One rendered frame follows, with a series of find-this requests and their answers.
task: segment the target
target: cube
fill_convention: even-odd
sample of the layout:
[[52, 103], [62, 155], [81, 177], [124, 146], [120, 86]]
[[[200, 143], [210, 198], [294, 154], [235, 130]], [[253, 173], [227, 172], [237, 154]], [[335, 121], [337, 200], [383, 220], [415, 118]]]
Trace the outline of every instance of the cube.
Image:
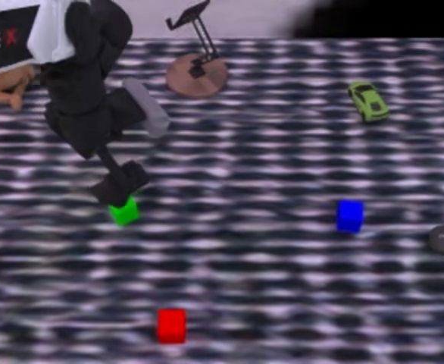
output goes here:
[[118, 226], [128, 225], [139, 218], [138, 205], [132, 196], [123, 207], [109, 206], [108, 208]]
[[336, 209], [336, 229], [347, 233], [358, 233], [364, 223], [362, 201], [341, 200]]
[[184, 344], [186, 339], [185, 310], [158, 310], [157, 337], [160, 344]]

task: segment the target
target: green cube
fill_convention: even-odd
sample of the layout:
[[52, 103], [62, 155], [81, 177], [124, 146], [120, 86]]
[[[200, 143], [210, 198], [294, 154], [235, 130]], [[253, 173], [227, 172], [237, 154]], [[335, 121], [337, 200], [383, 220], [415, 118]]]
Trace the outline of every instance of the green cube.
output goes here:
[[108, 206], [108, 208], [118, 226], [128, 225], [139, 218], [138, 205], [132, 196], [123, 207]]

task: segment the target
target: car windshield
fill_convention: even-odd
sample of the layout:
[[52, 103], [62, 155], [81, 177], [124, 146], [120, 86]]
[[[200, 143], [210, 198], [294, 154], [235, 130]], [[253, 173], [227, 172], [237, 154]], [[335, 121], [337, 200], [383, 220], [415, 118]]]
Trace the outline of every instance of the car windshield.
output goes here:
[[380, 103], [378, 103], [378, 102], [372, 102], [372, 103], [371, 103], [371, 108], [372, 108], [372, 110], [374, 110], [374, 111], [380, 111], [380, 110], [382, 110], [382, 107], [380, 106]]
[[365, 91], [372, 91], [372, 90], [374, 90], [374, 88], [372, 86], [368, 86], [368, 85], [357, 86], [357, 87], [355, 87], [355, 89], [357, 91], [359, 91], [360, 93], [364, 93]]

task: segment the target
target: green object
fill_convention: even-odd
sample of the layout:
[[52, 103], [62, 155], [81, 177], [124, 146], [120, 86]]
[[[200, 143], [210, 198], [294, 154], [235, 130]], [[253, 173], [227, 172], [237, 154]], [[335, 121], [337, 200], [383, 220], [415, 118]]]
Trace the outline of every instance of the green object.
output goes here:
[[349, 96], [363, 121], [382, 121], [389, 117], [389, 108], [372, 83], [367, 81], [350, 83]]
[[128, 225], [139, 218], [138, 205], [132, 196], [123, 207], [108, 206], [108, 208], [118, 226]]

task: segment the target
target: blue cube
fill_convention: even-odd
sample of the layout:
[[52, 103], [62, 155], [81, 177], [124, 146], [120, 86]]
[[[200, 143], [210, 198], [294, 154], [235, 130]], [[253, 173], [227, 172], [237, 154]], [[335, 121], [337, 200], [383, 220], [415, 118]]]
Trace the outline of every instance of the blue cube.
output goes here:
[[362, 201], [340, 200], [336, 209], [336, 229], [347, 233], [358, 233], [364, 223]]

